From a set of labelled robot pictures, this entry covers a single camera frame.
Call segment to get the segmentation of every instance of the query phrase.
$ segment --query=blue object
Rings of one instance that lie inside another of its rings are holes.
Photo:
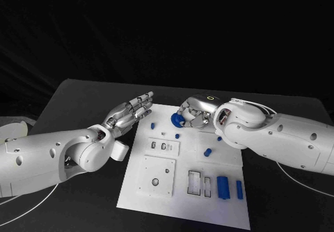
[[[205,156],[208,157],[210,155],[210,153],[212,153],[212,149],[208,148],[208,150],[205,151]]]
[[[236,181],[236,192],[238,192],[238,199],[244,199],[244,195],[242,195],[242,182],[238,180]]]
[[[226,176],[218,176],[218,197],[231,199],[229,179]]]
[[[180,125],[180,122],[186,122],[186,119],[183,118],[182,115],[179,115],[177,113],[174,113],[172,115],[172,123],[177,128],[182,128],[183,126]]]

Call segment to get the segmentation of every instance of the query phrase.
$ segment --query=gray table surface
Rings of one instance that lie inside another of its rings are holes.
[[[314,98],[68,79],[56,90],[30,134],[77,130],[100,124],[120,103],[149,91],[154,91],[154,103],[159,104],[180,106],[193,94],[209,93],[223,102],[241,98],[267,105],[280,113],[333,125],[323,103]],[[137,126],[120,138],[130,147],[136,130]],[[43,204],[0,231],[244,231],[117,208],[130,152],[123,162],[110,159],[97,172],[61,183]],[[277,163],[249,149],[242,151],[242,156],[252,231],[333,231],[334,198],[293,182]],[[303,183],[334,194],[333,176],[284,168]],[[52,187],[3,205],[0,224],[26,212],[51,190]]]

